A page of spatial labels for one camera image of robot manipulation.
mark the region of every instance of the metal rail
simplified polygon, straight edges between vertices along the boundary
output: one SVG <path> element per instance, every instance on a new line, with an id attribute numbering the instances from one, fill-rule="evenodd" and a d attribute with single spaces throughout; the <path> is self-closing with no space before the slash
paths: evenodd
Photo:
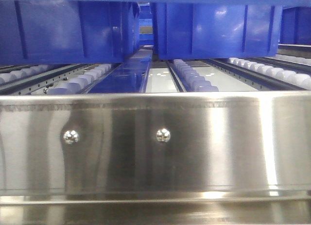
<path id="1" fill-rule="evenodd" d="M 275 79 L 275 78 L 272 78 L 272 77 L 254 72 L 254 71 L 250 71 L 248 69 L 244 69 L 239 66 L 232 65 L 222 60 L 206 59 L 203 61 L 210 63 L 214 66 L 229 70 L 235 74 L 238 74 L 244 78 L 252 80 L 253 82 L 263 85 L 272 90 L 305 90 L 304 88 L 297 87 L 292 84 L 280 81 L 278 79 Z"/>
<path id="2" fill-rule="evenodd" d="M 41 74 L 37 74 L 35 76 L 21 79 L 18 81 L 14 81 L 5 85 L 0 86 L 0 95 L 8 95 L 8 94 L 14 94 L 18 91 L 23 90 L 24 88 L 31 88 L 32 85 L 38 85 L 36 89 L 39 89 L 41 87 L 45 87 L 46 85 L 56 82 L 57 80 L 62 80 L 64 77 L 66 77 L 66 73 L 70 72 L 74 69 L 81 68 L 83 66 L 89 66 L 90 64 L 76 64 L 76 65 L 69 65 L 64 66 L 58 69 L 53 69 Z"/>
<path id="3" fill-rule="evenodd" d="M 279 44 L 278 54 L 311 58 L 311 45 Z"/>

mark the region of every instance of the screw head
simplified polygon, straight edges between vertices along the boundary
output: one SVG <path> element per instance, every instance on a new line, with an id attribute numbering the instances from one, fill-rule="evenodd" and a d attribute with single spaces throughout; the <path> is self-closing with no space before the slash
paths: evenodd
<path id="1" fill-rule="evenodd" d="M 159 129 L 156 132 L 156 140 L 159 142 L 168 142 L 171 139 L 171 133 L 168 129 Z"/>
<path id="2" fill-rule="evenodd" d="M 67 130 L 63 135 L 63 140 L 66 144 L 72 145 L 79 141 L 79 134 L 75 130 Z"/>

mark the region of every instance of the conveyor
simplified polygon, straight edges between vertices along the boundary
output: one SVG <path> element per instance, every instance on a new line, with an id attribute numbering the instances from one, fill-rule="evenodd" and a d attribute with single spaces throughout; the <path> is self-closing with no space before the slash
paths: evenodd
<path id="1" fill-rule="evenodd" d="M 311 0 L 137 1 L 0 0 L 0 224 L 310 224 Z"/>

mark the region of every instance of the white roller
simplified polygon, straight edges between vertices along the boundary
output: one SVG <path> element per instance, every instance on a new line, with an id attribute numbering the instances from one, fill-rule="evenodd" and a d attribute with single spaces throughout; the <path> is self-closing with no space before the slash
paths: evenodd
<path id="1" fill-rule="evenodd" d="M 255 61 L 245 62 L 243 68 L 250 69 L 252 64 L 257 64 Z"/>
<path id="2" fill-rule="evenodd" d="M 40 66 L 31 66 L 30 69 L 34 69 L 36 73 L 42 73 L 44 72 L 44 68 Z"/>
<path id="3" fill-rule="evenodd" d="M 101 76 L 101 73 L 94 72 L 94 71 L 87 71 L 84 74 L 85 75 L 92 75 L 94 77 L 94 80 L 98 79 Z"/>
<path id="4" fill-rule="evenodd" d="M 79 83 L 62 83 L 56 88 L 68 88 L 73 93 L 77 93 L 79 90 L 83 89 Z"/>
<path id="5" fill-rule="evenodd" d="M 241 60 L 244 60 L 244 59 L 239 59 L 239 58 L 234 59 L 234 60 L 233 60 L 233 64 L 234 64 L 234 65 L 237 65 L 238 62 L 241 61 Z"/>
<path id="6" fill-rule="evenodd" d="M 109 71 L 109 66 L 97 66 L 95 67 L 95 69 L 101 69 L 103 73 L 106 73 L 107 71 Z"/>
<path id="7" fill-rule="evenodd" d="M 272 66 L 259 66 L 257 72 L 266 74 L 266 71 L 270 68 L 273 68 Z"/>
<path id="8" fill-rule="evenodd" d="M 88 85 L 88 81 L 85 78 L 72 78 L 68 82 L 78 83 L 81 86 L 81 89 L 85 88 Z"/>
<path id="9" fill-rule="evenodd" d="M 301 87 L 307 90 L 311 90 L 311 78 L 303 80 Z"/>
<path id="10" fill-rule="evenodd" d="M 100 76 L 102 76 L 105 73 L 105 70 L 101 68 L 97 68 L 97 69 L 91 69 L 90 72 L 98 72 Z"/>
<path id="11" fill-rule="evenodd" d="M 238 62 L 238 66 L 244 67 L 244 64 L 245 64 L 246 62 L 249 62 L 249 61 L 247 61 L 247 60 L 241 60 L 241 61 Z"/>
<path id="12" fill-rule="evenodd" d="M 6 83 L 17 79 L 14 74 L 10 73 L 0 73 L 0 78 L 3 79 Z"/>
<path id="13" fill-rule="evenodd" d="M 276 73 L 275 78 L 277 78 L 278 80 L 287 81 L 287 78 L 293 74 L 296 74 L 295 71 L 292 70 L 283 70 L 283 71 L 279 71 L 278 73 Z"/>
<path id="14" fill-rule="evenodd" d="M 24 68 L 24 69 L 21 69 L 20 71 L 24 71 L 27 74 L 27 76 L 37 74 L 37 71 L 31 68 Z"/>
<path id="15" fill-rule="evenodd" d="M 86 79 L 87 80 L 87 84 L 91 84 L 95 80 L 93 75 L 87 75 L 87 74 L 79 75 L 77 78 Z"/>
<path id="16" fill-rule="evenodd" d="M 310 78 L 310 75 L 308 74 L 304 74 L 304 73 L 297 73 L 297 74 L 292 74 L 290 75 L 286 81 L 291 83 L 291 84 L 294 84 L 296 86 L 301 86 L 302 82 L 305 80 L 305 79 L 308 79 Z"/>
<path id="17" fill-rule="evenodd" d="M 282 68 L 270 68 L 270 69 L 267 69 L 266 75 L 275 78 L 276 74 L 279 73 L 280 71 L 284 71 L 284 69 L 282 69 Z"/>
<path id="18" fill-rule="evenodd" d="M 10 72 L 11 74 L 14 74 L 17 78 L 24 78 L 27 77 L 26 72 L 20 71 L 20 70 L 13 70 Z"/>
<path id="19" fill-rule="evenodd" d="M 252 71 L 257 71 L 259 66 L 264 66 L 264 64 L 252 64 L 249 69 Z"/>
<path id="20" fill-rule="evenodd" d="M 231 57 L 231 58 L 229 58 L 229 59 L 228 59 L 228 63 L 233 64 L 233 61 L 234 61 L 235 59 L 237 59 L 237 58 L 236 58 L 236 57 Z"/>

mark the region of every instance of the blue plastic bin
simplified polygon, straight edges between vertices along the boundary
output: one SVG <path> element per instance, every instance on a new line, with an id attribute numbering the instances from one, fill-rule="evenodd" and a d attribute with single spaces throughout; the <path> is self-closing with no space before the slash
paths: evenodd
<path id="1" fill-rule="evenodd" d="M 0 65 L 122 62 L 139 47 L 131 2 L 0 1 Z"/>
<path id="2" fill-rule="evenodd" d="M 276 54 L 282 7 L 155 3 L 160 59 L 260 57 Z"/>
<path id="3" fill-rule="evenodd" d="M 311 7 L 283 10 L 280 43 L 311 45 Z"/>
<path id="4" fill-rule="evenodd" d="M 143 19 L 150 19 L 152 18 L 151 15 L 151 9 L 150 9 L 150 4 L 149 3 L 140 3 L 140 18 Z"/>
<path id="5" fill-rule="evenodd" d="M 140 34 L 139 44 L 144 45 L 154 45 L 154 35 L 153 34 Z"/>

